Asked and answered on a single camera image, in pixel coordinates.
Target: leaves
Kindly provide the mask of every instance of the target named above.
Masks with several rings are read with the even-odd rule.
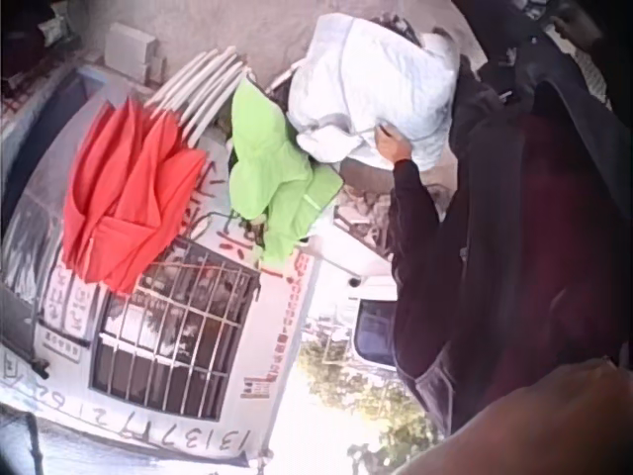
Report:
[[[366,420],[384,423],[385,427],[380,436],[381,450],[371,452],[367,446],[349,448],[355,464],[364,463],[370,474],[391,473],[439,441],[437,429],[395,373],[377,375],[369,368],[359,371],[344,364],[325,364],[325,343],[326,338],[305,341],[299,354],[298,365],[310,380],[311,393],[327,407],[360,414]],[[346,342],[344,346],[341,342],[335,345],[346,347]],[[333,360],[333,351],[340,351],[333,348],[331,344],[328,361]]]

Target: red cloth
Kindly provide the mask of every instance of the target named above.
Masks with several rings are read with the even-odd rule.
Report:
[[[131,293],[178,234],[204,164],[171,112],[151,121],[132,100],[103,106],[75,158],[64,207],[63,262],[86,282]]]

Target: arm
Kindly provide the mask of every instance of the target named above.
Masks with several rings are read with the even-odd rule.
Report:
[[[624,48],[606,39],[596,41],[588,51],[606,82],[606,95],[613,113],[631,127],[631,58]]]
[[[398,283],[399,298],[403,291],[414,294],[421,283],[425,260],[432,246],[439,219],[430,194],[422,185],[419,170],[411,160],[394,166],[395,188],[389,210],[389,232],[394,243],[393,273]]]
[[[394,250],[392,272],[400,300],[403,291],[410,287],[409,282],[421,282],[439,220],[433,200],[422,186],[417,165],[410,159],[411,144],[407,138],[387,125],[378,126],[375,135],[378,152],[394,165],[389,234]]]
[[[580,6],[568,5],[552,18],[556,31],[576,48],[586,52],[599,69],[615,115],[631,126],[631,58],[628,50],[604,35]]]

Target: green jacket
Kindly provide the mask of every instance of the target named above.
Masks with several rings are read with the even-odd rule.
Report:
[[[330,166],[311,164],[282,110],[248,79],[235,91],[231,115],[237,155],[228,183],[231,205],[249,221],[267,215],[262,258],[282,263],[343,180]]]

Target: clothing pile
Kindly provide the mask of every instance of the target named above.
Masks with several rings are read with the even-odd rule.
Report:
[[[343,181],[295,145],[282,110],[248,79],[235,91],[231,119],[237,157],[229,178],[231,205],[244,219],[265,223],[262,260],[281,264]]]
[[[64,206],[63,262],[85,282],[131,293],[176,237],[205,161],[178,118],[106,103],[77,153]]]

